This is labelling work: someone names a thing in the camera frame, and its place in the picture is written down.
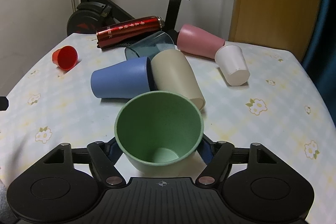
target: red thermos bottle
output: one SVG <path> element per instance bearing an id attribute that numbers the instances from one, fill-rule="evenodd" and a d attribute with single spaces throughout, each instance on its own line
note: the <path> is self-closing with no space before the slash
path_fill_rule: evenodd
<path id="1" fill-rule="evenodd" d="M 163 20 L 155 16 L 132 19 L 107 26 L 96 32 L 98 46 L 100 48 L 109 47 L 126 38 L 134 37 L 145 32 L 159 31 L 163 26 Z"/>

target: white cup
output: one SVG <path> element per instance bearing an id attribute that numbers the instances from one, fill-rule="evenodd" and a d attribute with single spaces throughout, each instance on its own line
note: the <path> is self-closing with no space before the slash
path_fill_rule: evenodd
<path id="1" fill-rule="evenodd" d="M 242 85 L 246 83 L 250 77 L 243 51 L 236 45 L 221 47 L 216 52 L 215 62 L 219 66 L 229 85 Z"/>

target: table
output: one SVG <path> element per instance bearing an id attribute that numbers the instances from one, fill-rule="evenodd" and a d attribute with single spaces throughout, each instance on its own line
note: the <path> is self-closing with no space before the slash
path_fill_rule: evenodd
<path id="1" fill-rule="evenodd" d="M 205 134 L 236 147 L 262 143 L 312 184 L 315 200 L 307 221 L 334 224 L 336 130 L 322 98 L 290 52 L 235 44 L 251 72 L 243 86 L 228 86 L 214 61 L 187 56 L 206 100 Z M 67 73 L 51 62 L 52 53 L 65 45 L 76 48 L 80 61 Z M 90 76 L 124 61 L 124 49 L 102 52 L 96 45 L 95 35 L 72 34 L 9 93 L 9 108 L 0 113 L 0 179 L 6 186 L 60 143 L 76 148 L 113 138 L 116 115 L 127 100 L 96 98 Z M 195 179 L 205 164 L 196 153 L 188 166 L 179 175 Z M 90 173 L 86 165 L 76 168 Z M 142 176 L 125 155 L 116 168 L 127 181 Z"/>

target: beige cup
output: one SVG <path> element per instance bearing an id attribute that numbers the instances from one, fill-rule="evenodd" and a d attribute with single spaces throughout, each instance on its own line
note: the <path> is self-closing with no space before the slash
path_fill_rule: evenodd
<path id="1" fill-rule="evenodd" d="M 173 49 L 160 52 L 152 59 L 151 65 L 154 81 L 159 90 L 183 95 L 199 110 L 205 106 L 205 99 L 194 72 L 182 52 Z"/>

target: green cup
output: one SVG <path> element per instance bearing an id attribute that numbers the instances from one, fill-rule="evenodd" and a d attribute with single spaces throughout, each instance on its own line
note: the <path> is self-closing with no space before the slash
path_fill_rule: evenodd
<path id="1" fill-rule="evenodd" d="M 182 95 L 152 91 L 128 101 L 115 121 L 115 139 L 145 174 L 175 176 L 199 145 L 204 124 L 199 109 Z"/>

